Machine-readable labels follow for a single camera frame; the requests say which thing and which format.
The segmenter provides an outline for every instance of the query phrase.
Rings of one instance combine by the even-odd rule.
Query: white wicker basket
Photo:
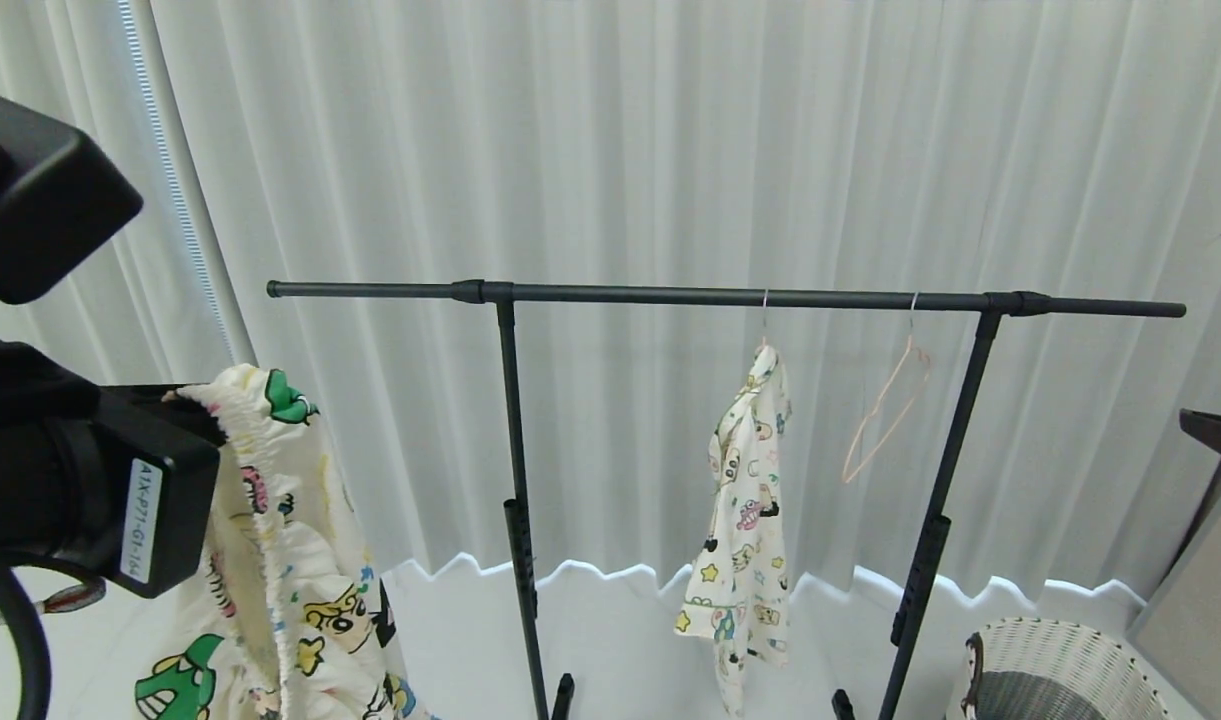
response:
[[[1123,646],[1039,617],[989,624],[966,641],[947,720],[1159,720],[1166,703]]]

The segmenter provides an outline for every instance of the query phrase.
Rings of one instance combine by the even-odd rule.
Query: cartoon print shirt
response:
[[[720,702],[733,718],[744,715],[747,657],[788,664],[779,437],[790,415],[783,360],[762,347],[709,442],[716,506],[675,630],[714,643]]]
[[[435,720],[410,688],[389,598],[317,408],[281,370],[178,388],[230,442],[198,574],[134,683],[148,720]]]

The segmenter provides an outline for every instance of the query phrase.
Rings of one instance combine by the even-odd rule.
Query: vertical rack post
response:
[[[504,502],[508,538],[513,556],[513,578],[516,580],[516,604],[523,615],[526,637],[526,660],[534,692],[534,715],[538,720],[567,720],[574,697],[574,679],[560,676],[556,709],[547,711],[547,691],[543,687],[543,659],[538,647],[538,592],[534,588],[534,550],[529,525],[529,493],[526,483],[526,442],[523,436],[523,394],[516,367],[516,315],[512,299],[495,301],[499,315],[499,340],[504,359],[504,395],[508,401],[508,443],[513,459],[514,497]]]
[[[961,393],[957,395],[957,409],[954,410],[952,425],[949,425],[947,428],[947,441],[944,441],[943,458],[935,475],[934,489],[930,489],[930,503],[926,506],[926,520],[922,521],[917,550],[912,555],[908,582],[904,586],[904,599],[899,603],[893,630],[890,630],[890,642],[897,647],[897,650],[895,650],[894,666],[890,669],[890,680],[885,687],[885,698],[882,700],[879,720],[894,720],[894,710],[899,705],[899,697],[904,692],[904,682],[906,682],[908,668],[912,665],[912,652],[916,650],[917,635],[921,635],[921,621],[926,620],[926,608],[930,605],[930,592],[934,589],[935,574],[938,574],[939,561],[943,559],[944,545],[947,543],[947,530],[950,528],[950,521],[943,515],[943,509],[947,503],[947,489],[952,487],[952,476],[957,471],[961,447],[966,439],[966,430],[969,427],[969,415],[976,409],[976,398],[979,397],[984,369],[988,366],[988,355],[991,351],[993,340],[998,338],[998,327],[1002,322],[1002,310],[996,309],[984,310],[979,315],[976,343],[971,348],[969,361],[966,364],[966,377],[962,378]],[[838,715],[838,720],[853,720],[853,708],[846,691],[839,689],[833,694],[833,711]]]

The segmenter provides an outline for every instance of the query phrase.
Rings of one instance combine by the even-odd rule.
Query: curtain fold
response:
[[[1217,464],[1221,2],[148,5],[254,353],[331,412],[385,566],[508,556],[491,312],[267,279],[1043,290],[1182,320],[1009,319],[940,574],[1149,594]],[[792,378],[794,569],[902,582],[974,319],[917,314],[922,397],[844,484],[902,312],[518,308],[540,574],[670,577],[767,325]],[[867,452],[906,401],[901,378]]]
[[[116,4],[0,0],[0,95],[82,128],[144,196],[139,217],[46,297],[0,303],[2,340],[104,384],[208,382],[231,365]]]

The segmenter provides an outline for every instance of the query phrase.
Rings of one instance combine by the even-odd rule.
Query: white label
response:
[[[158,537],[158,502],[162,471],[136,459],[129,465],[126,526],[121,536],[121,574],[147,585],[151,577],[151,543]]]

